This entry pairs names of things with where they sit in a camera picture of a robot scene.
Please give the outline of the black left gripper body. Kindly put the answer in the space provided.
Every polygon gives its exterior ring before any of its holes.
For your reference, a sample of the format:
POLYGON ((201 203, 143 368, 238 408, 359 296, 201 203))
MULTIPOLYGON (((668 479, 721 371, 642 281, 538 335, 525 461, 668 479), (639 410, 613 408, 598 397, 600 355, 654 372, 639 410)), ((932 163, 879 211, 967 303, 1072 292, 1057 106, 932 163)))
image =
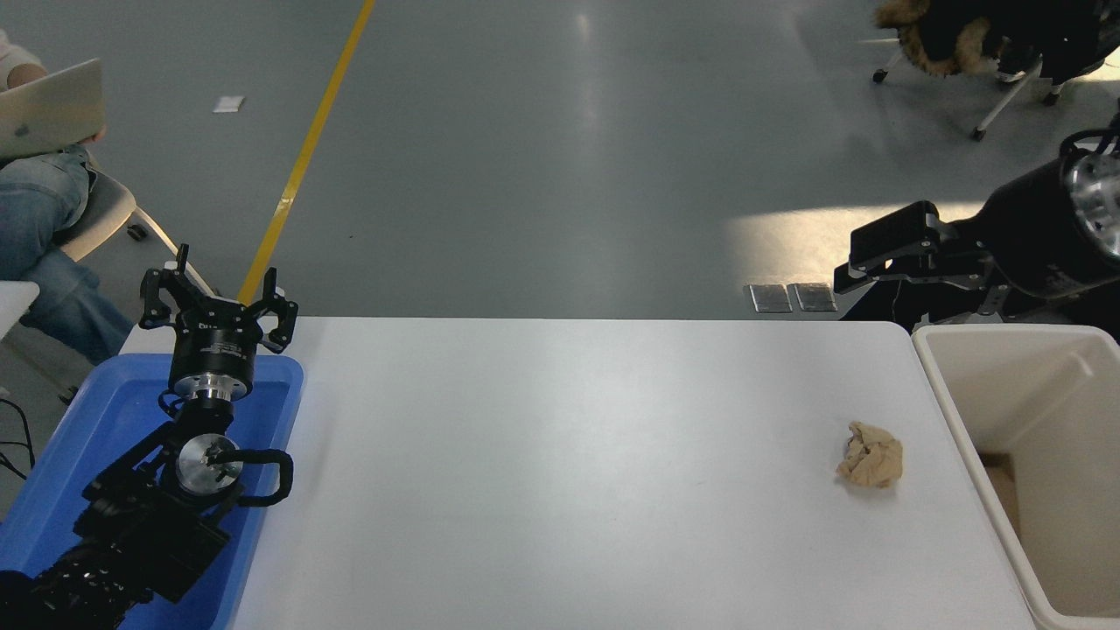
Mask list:
POLYGON ((244 304, 209 297, 185 304, 175 318, 175 332, 172 380, 203 374, 251 380, 255 374, 256 343, 263 331, 244 304))

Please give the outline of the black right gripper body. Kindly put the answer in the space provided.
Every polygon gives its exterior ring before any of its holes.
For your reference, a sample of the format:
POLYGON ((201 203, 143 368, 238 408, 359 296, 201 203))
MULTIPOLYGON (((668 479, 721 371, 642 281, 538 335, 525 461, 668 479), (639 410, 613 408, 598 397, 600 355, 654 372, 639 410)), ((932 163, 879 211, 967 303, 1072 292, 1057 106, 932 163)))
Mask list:
POLYGON ((1012 286, 1068 298, 1117 281, 1117 163, 1049 161, 993 192, 983 242, 1012 286))

